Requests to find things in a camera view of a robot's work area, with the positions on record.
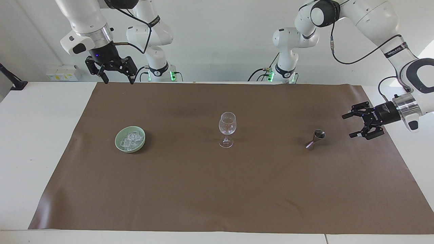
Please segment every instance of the clear glass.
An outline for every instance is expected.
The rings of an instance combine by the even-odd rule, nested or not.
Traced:
[[[233,139],[229,136],[237,129],[237,118],[232,112],[225,112],[220,117],[218,124],[220,132],[224,135],[220,139],[220,146],[222,148],[230,148],[233,145]]]

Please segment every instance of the green light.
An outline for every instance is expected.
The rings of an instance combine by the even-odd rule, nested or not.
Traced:
[[[170,78],[172,79],[172,81],[176,80],[176,74],[173,73],[172,71],[170,71]]]
[[[273,71],[270,71],[270,76],[268,77],[268,81],[269,82],[273,82],[273,79],[274,79],[274,72]]]

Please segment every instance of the jigger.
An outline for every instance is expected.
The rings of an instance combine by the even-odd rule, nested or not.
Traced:
[[[313,133],[312,141],[310,141],[306,144],[306,149],[313,150],[315,148],[315,143],[319,140],[324,139],[325,137],[326,137],[326,133],[323,130],[316,130]]]

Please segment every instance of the brown leather table cover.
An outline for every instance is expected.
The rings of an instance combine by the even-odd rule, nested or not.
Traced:
[[[350,85],[99,83],[29,229],[434,234],[390,136],[348,137],[362,120],[341,115],[367,100]],[[126,154],[114,139],[130,125],[146,144]]]

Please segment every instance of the bowl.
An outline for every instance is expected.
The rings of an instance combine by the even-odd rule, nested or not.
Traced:
[[[136,147],[130,151],[125,150],[125,148],[121,146],[121,142],[124,140],[124,138],[127,137],[128,133],[134,132],[134,131],[138,131],[140,136],[143,136],[143,141],[140,143],[140,145],[138,147]],[[129,126],[127,128],[123,128],[116,135],[115,145],[116,145],[117,149],[121,150],[122,152],[133,153],[133,152],[137,152],[138,150],[140,150],[143,147],[143,145],[145,144],[145,140],[146,140],[146,134],[142,128],[140,128],[138,126]]]

